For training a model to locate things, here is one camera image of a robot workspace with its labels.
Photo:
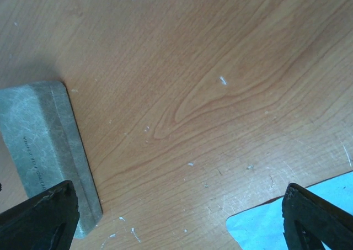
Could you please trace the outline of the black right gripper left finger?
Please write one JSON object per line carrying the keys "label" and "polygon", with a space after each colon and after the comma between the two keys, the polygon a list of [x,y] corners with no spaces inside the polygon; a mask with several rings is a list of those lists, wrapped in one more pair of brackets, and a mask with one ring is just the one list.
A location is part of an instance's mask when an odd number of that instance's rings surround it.
{"label": "black right gripper left finger", "polygon": [[70,249],[79,220],[70,180],[1,213],[1,249]]}

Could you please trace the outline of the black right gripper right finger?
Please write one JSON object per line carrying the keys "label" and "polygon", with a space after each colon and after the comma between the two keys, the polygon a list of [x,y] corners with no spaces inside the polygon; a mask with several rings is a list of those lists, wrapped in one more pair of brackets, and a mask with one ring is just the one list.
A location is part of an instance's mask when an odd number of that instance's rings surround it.
{"label": "black right gripper right finger", "polygon": [[288,249],[352,249],[352,215],[290,183],[282,200]]}

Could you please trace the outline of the grey glasses case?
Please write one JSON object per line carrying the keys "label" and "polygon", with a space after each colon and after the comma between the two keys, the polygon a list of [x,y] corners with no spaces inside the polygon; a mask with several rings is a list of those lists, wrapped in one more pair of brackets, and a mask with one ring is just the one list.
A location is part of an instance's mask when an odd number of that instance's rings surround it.
{"label": "grey glasses case", "polygon": [[1,89],[1,134],[28,197],[72,181],[85,238],[103,216],[67,89],[41,81]]}

